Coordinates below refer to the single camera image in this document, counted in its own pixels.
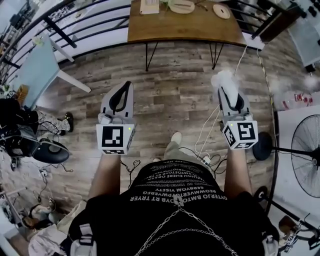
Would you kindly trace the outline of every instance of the fan guard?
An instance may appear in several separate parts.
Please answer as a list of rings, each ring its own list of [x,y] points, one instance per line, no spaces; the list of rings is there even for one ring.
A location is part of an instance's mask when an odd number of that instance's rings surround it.
[[[320,114],[308,116],[299,123],[293,134],[291,149],[320,156]],[[320,161],[296,153],[291,154],[291,161],[300,187],[311,197],[320,198]]]

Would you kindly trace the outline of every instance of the black metal table leg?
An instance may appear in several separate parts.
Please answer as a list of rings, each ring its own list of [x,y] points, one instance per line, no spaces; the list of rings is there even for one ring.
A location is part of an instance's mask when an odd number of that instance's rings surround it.
[[[219,51],[219,54],[218,54],[217,57],[216,57],[216,55],[217,55],[217,43],[215,42],[215,46],[214,46],[214,57],[212,56],[211,43],[209,44],[209,46],[210,46],[210,53],[211,53],[211,60],[212,60],[212,70],[214,70],[216,65],[217,65],[217,63],[218,63],[218,59],[219,59],[219,56],[221,54],[222,48],[224,47],[224,43],[222,43],[220,51]]]
[[[149,63],[148,63],[148,43],[147,43],[147,42],[145,43],[145,71],[148,71],[148,68],[149,68],[149,66],[150,66],[152,57],[153,57],[154,54],[155,54],[156,48],[157,48],[157,46],[158,46],[158,43],[159,43],[159,42],[156,42],[156,44],[155,44],[155,47],[154,47],[154,49],[153,49],[153,52],[152,52],[151,58],[150,58],[150,60],[149,60]]]
[[[75,44],[75,42],[73,42],[71,40],[71,38],[69,36],[67,36],[65,34],[65,32],[63,32],[61,30],[60,27],[58,27],[56,25],[56,23],[54,21],[52,21],[50,18],[46,17],[43,19],[55,32],[57,32],[69,45],[71,45],[73,48],[77,48],[77,45]]]

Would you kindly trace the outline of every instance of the white marker cube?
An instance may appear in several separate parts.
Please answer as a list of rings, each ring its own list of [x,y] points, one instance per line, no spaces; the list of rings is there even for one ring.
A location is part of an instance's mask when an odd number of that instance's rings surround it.
[[[257,121],[228,121],[223,130],[230,149],[249,149],[258,142]]]
[[[98,149],[106,155],[127,155],[134,135],[134,124],[96,125]]]

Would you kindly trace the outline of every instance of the white sneaker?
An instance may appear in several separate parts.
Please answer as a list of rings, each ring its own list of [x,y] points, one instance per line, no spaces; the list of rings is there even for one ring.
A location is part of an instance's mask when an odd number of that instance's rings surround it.
[[[172,135],[171,141],[177,143],[178,146],[180,146],[181,141],[182,141],[182,134],[181,134],[181,132],[176,132],[174,135]]]

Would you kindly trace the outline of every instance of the person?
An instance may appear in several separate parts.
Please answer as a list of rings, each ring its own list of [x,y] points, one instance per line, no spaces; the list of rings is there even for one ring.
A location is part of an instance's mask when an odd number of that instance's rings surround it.
[[[252,196],[245,150],[228,150],[223,192],[205,165],[179,151],[181,140],[175,133],[164,160],[144,166],[122,194],[120,156],[103,155],[68,239],[91,237],[98,256],[264,256],[264,238],[279,241],[279,233]]]
[[[67,112],[64,119],[59,120],[40,110],[22,109],[14,98],[0,99],[0,133],[15,130],[17,125],[31,127],[37,138],[47,132],[63,136],[73,131],[74,118],[72,113]]]

